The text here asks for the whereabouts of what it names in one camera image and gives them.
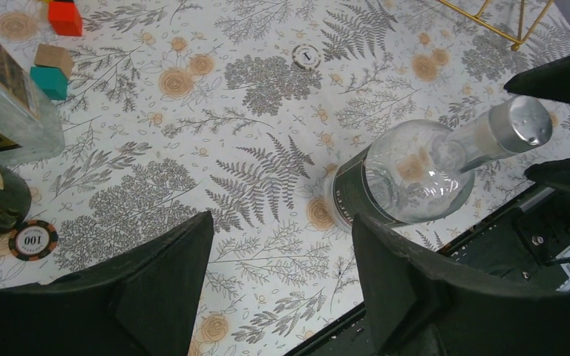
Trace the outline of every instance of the clear glass bottle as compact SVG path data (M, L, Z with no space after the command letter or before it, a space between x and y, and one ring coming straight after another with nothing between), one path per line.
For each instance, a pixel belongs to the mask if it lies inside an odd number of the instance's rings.
M50 158L64 147L57 107L0 45L0 164Z
M355 214L390 227L446 217L471 194L474 168L550 137L547 110L529 96L515 96L455 131L429 120L403 122L327 179L330 213L347 231Z

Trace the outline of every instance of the brown cube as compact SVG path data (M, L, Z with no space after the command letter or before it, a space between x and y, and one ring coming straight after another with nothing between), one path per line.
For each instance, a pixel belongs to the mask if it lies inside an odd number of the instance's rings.
M48 44L39 44L36 58L33 63L39 67L59 68L62 73L71 78L73 70L73 59L66 48L50 46Z

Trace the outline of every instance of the screw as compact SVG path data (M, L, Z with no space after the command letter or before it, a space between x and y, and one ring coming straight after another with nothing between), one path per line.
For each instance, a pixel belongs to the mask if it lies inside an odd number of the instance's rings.
M533 243L535 246L538 246L538 245L540 245L540 244L542 244L542 243L544 243L544 242L545 242L545 240L544 240L541 236L534 235L534 236L532 237L532 243Z

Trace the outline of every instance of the gold metal wire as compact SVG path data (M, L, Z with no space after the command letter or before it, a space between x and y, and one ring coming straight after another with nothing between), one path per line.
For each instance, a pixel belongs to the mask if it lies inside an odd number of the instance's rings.
M512 46L511 46L512 50L519 50L519 47L523 43L525 43L525 41L528 40L528 37L532 34L532 32L534 32L534 28L536 28L536 26L539 24L540 20L543 19L544 15L547 13L547 10L549 9L549 7L554 3L554 0L549 0L547 2L547 4L545 5L545 8L543 8L543 11L541 11L541 13L537 17L537 19L532 24L532 26L530 26L530 28L528 29L528 32L525 35L523 35L523 15L525 14L525 0L520 0L521 12L520 12L520 16L519 16L519 30L517 32L517 37L514 37L514 35L505 33L503 31L499 30L498 28L495 28L493 25L486 23L486 21L481 19L482 14L484 13L484 11L486 11L486 7L488 6L488 3L491 2L491 0L484 0L484 4L482 5L482 7L479 9L479 11L475 15L471 15L470 13L468 13L465 10L457 7L456 5L451 4L448 0L437 0L437 1L440 4L443 4L444 6L447 6L451 9L457 11L458 13L461 13L462 15L468 17L469 19L475 21L477 24L480 24L480 25L488 28L489 30L495 32L496 34L500 35L501 37L504 37L505 39L513 42Z

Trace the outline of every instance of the floral tablecloth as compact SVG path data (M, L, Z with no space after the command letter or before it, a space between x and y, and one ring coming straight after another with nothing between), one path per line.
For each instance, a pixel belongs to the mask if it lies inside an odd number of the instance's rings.
M463 0L476 10L479 1ZM485 17L516 29L517 1ZM76 0L81 38L46 4L0 0L0 41L30 67L40 43L76 67L57 102L67 147L14 169L58 247L36 262L0 239L0 288L98 263L209 209L217 233L190 355L281 355L362 301L350 237L327 214L327 173L408 119L455 128L508 97L520 71L570 54L552 7L518 52L434 0ZM545 1L526 5L525 23ZM292 61L312 45L314 70ZM570 156L570 106L544 102L546 146L477 171L455 214L402 228L438 248L529 186L523 169Z

